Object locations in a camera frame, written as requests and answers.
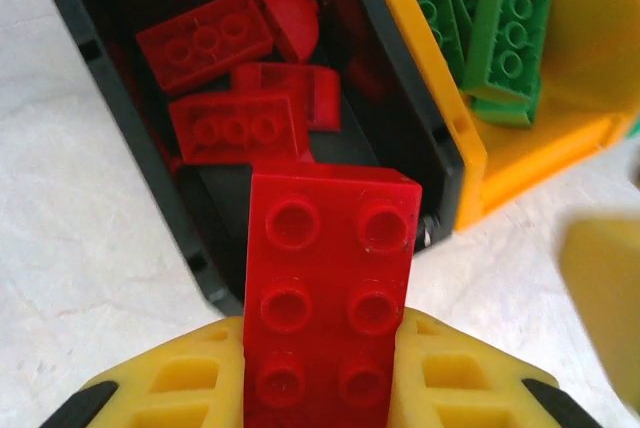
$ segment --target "white surface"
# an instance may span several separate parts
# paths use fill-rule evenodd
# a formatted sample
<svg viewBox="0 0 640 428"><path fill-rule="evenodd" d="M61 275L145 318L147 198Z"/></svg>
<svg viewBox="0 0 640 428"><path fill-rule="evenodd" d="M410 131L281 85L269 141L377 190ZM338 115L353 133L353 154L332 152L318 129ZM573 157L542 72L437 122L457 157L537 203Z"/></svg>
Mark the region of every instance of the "white surface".
<svg viewBox="0 0 640 428"><path fill-rule="evenodd" d="M634 207L639 143L545 183L415 261L408 304L557 376L637 427L554 263L563 220ZM50 0L0 0L0 427L36 427L88 378L219 319L200 298Z"/></svg>

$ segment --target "white floor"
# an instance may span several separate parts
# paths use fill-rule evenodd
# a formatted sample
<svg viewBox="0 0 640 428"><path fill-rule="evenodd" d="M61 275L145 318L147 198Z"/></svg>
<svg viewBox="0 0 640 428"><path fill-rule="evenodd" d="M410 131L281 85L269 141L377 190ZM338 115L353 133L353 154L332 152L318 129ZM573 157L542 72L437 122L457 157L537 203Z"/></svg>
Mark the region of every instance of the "white floor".
<svg viewBox="0 0 640 428"><path fill-rule="evenodd" d="M640 211L640 141L554 178L416 258L408 304L555 374L605 427L608 387L555 264L565 221ZM199 297L50 0L0 0L0 427L220 318Z"/></svg>

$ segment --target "black storage box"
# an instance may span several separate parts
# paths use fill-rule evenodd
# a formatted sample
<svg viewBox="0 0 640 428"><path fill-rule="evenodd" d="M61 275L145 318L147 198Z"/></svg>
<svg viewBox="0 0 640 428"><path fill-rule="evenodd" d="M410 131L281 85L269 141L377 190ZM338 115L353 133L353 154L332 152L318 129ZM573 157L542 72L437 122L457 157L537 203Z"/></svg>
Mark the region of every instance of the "black storage box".
<svg viewBox="0 0 640 428"><path fill-rule="evenodd" d="M212 0L54 0L207 299L242 309L251 170L183 167L160 90L135 35ZM342 75L340 133L312 133L318 162L395 168L423 186L416 249L454 226L463 162L385 0L318 0L313 63ZM227 89L228 78L202 90Z"/></svg>

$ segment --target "red building block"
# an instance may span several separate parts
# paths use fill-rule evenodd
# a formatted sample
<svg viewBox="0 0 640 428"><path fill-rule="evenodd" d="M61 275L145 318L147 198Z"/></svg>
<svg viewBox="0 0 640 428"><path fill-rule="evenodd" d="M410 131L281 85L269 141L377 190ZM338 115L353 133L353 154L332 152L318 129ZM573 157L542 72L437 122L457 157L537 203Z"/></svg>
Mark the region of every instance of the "red building block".
<svg viewBox="0 0 640 428"><path fill-rule="evenodd" d="M191 95L169 112L187 164L308 159L300 87Z"/></svg>
<svg viewBox="0 0 640 428"><path fill-rule="evenodd" d="M383 168L254 166L245 426L386 427L420 198Z"/></svg>
<svg viewBox="0 0 640 428"><path fill-rule="evenodd" d="M158 83L176 96L273 51L254 0L215 0L136 36Z"/></svg>
<svg viewBox="0 0 640 428"><path fill-rule="evenodd" d="M315 0L256 0L274 34L276 46L290 63L306 63L318 44Z"/></svg>
<svg viewBox="0 0 640 428"><path fill-rule="evenodd" d="M330 68L287 63L245 63L231 71L234 90L286 87L300 83L306 93L311 131L340 131L340 75Z"/></svg>

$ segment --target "yellow plastic piece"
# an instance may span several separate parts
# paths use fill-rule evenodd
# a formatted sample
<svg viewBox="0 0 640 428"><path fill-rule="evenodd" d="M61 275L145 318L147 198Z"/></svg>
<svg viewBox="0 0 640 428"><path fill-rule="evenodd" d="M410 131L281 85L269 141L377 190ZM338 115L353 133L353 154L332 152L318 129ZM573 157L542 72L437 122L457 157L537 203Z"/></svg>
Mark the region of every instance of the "yellow plastic piece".
<svg viewBox="0 0 640 428"><path fill-rule="evenodd" d="M241 428L242 318L227 318L91 380L120 386L88 428Z"/></svg>
<svg viewBox="0 0 640 428"><path fill-rule="evenodd" d="M547 373L411 309L396 340L389 428L558 428L521 383ZM241 428L243 378L228 318L91 380L119 388L88 428Z"/></svg>
<svg viewBox="0 0 640 428"><path fill-rule="evenodd" d="M560 264L614 390L640 413L640 216L574 223Z"/></svg>
<svg viewBox="0 0 640 428"><path fill-rule="evenodd" d="M389 428L558 428L522 384L554 378L414 310L396 335Z"/></svg>
<svg viewBox="0 0 640 428"><path fill-rule="evenodd" d="M468 109L415 0L387 0L465 163L456 229L624 138L640 113L640 0L553 0L531 131Z"/></svg>

